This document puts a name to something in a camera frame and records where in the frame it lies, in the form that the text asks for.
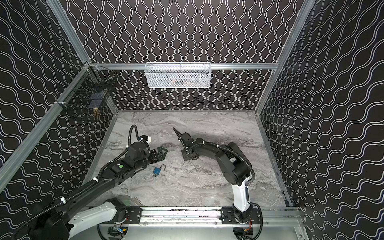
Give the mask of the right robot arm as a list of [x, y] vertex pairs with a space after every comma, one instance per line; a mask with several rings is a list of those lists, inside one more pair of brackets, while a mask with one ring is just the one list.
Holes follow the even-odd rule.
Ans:
[[251, 162], [238, 145], [233, 142], [219, 145], [202, 138], [193, 139], [189, 133], [181, 134], [176, 128], [173, 130], [183, 146], [184, 161], [195, 161], [203, 156], [218, 163], [224, 178], [232, 185], [233, 218], [241, 224], [249, 222], [253, 207], [249, 198], [248, 185], [255, 179], [255, 172]]

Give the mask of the blue padlock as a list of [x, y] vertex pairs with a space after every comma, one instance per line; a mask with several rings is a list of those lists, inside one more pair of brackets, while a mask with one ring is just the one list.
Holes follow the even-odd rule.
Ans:
[[166, 169], [166, 167], [167, 166], [165, 164], [162, 164], [160, 167], [155, 167], [154, 170], [153, 170], [153, 174], [159, 175], [162, 170]]

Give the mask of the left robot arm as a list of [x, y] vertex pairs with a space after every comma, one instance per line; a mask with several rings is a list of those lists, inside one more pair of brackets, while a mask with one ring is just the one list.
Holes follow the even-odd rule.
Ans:
[[73, 192], [52, 202], [22, 223], [12, 234], [17, 240], [22, 232], [32, 240], [67, 240], [75, 225], [70, 223], [82, 208], [106, 191], [122, 184], [148, 165], [165, 160], [168, 150], [151, 150], [146, 141], [128, 145], [121, 154], [105, 164], [98, 175]]

